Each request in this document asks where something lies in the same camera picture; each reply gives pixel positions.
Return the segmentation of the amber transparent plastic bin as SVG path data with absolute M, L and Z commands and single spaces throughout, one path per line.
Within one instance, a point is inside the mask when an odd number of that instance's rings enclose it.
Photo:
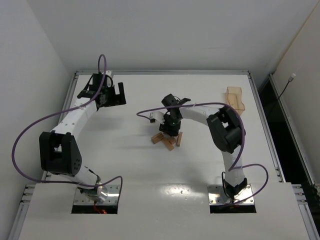
M 242 88 L 235 86 L 228 86 L 225 92 L 226 103 L 234 108 L 241 116 L 245 111 L 245 105 L 242 101 Z

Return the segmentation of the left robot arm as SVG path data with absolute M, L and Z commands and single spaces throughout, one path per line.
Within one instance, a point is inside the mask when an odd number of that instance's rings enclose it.
M 40 164 L 44 171 L 61 175 L 76 182 L 81 194 L 92 201 L 103 203 L 108 190 L 101 178 L 83 164 L 77 138 L 90 117 L 100 108 L 125 105 L 124 84 L 118 83 L 116 93 L 109 75 L 94 73 L 77 95 L 70 111 L 50 132 L 39 136 Z

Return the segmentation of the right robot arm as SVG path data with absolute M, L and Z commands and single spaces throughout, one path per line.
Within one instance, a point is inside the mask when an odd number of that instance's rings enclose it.
M 161 103 L 167 108 L 163 115 L 159 130 L 171 137 L 180 133 L 183 119 L 193 120 L 208 127 L 213 143 L 221 151 L 225 168 L 223 180 L 224 193 L 230 199 L 247 186 L 247 178 L 242 170 L 242 160 L 239 153 L 244 138 L 243 124 L 230 107 L 214 108 L 208 105 L 185 106 L 189 98 L 175 99 L 170 93 Z

